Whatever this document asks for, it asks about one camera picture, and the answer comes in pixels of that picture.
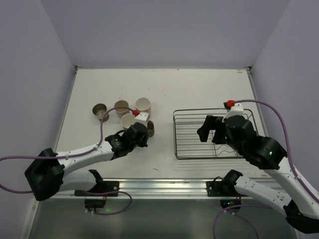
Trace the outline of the beige tall cup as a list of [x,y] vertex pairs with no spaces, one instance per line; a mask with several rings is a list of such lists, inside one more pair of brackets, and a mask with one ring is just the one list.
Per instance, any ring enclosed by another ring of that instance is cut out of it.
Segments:
[[130,112],[129,103],[125,100],[119,100],[114,104],[115,112],[119,119]]

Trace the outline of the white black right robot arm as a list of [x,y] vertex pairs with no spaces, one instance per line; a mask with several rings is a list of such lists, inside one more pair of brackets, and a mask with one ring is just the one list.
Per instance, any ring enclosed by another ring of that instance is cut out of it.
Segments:
[[293,175],[288,153],[276,140],[257,135],[252,123],[243,116],[222,119],[208,115],[197,130],[200,141],[206,142],[212,130],[213,143],[230,146],[247,162],[268,173],[284,192],[259,184],[236,170],[224,176],[219,189],[228,195],[245,195],[262,202],[285,216],[289,225],[302,233],[318,233],[319,204],[310,196],[316,190],[310,187],[307,192],[302,187]]

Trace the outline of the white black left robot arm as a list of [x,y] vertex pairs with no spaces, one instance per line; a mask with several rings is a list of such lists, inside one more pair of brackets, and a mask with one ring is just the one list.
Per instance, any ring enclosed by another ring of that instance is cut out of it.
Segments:
[[101,144],[58,153],[45,149],[24,174],[37,201],[49,199],[61,191],[101,193],[103,179],[98,171],[80,172],[80,169],[124,157],[136,147],[146,147],[148,138],[148,129],[137,122],[127,130],[106,137]]

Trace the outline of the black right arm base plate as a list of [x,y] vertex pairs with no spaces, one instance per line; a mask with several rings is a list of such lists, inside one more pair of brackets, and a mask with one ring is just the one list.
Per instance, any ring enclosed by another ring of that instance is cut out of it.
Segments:
[[225,186],[220,176],[206,181],[206,193],[208,197],[247,197]]

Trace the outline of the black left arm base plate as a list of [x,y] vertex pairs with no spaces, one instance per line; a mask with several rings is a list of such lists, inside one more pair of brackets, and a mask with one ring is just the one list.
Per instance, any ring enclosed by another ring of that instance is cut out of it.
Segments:
[[100,196],[100,197],[117,197],[120,188],[119,181],[103,181],[97,183],[89,191],[75,190],[75,196]]

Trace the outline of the pink hexagonal mug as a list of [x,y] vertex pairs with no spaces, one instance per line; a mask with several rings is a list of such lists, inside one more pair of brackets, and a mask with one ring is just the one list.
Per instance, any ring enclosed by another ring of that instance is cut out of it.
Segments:
[[151,102],[148,98],[142,97],[136,100],[135,108],[138,112],[144,112],[151,115]]

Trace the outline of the dark cup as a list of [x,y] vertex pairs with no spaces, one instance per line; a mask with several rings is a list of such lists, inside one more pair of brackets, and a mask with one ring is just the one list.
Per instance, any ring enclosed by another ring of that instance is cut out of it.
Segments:
[[155,126],[151,120],[148,121],[147,129],[148,129],[148,136],[153,137],[155,134]]

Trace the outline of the blue hexagonal mug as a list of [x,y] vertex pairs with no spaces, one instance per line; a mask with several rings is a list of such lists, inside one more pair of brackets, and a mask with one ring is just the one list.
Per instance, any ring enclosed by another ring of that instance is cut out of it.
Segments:
[[124,130],[127,130],[131,125],[135,123],[135,115],[129,113],[125,114],[121,118],[121,126]]

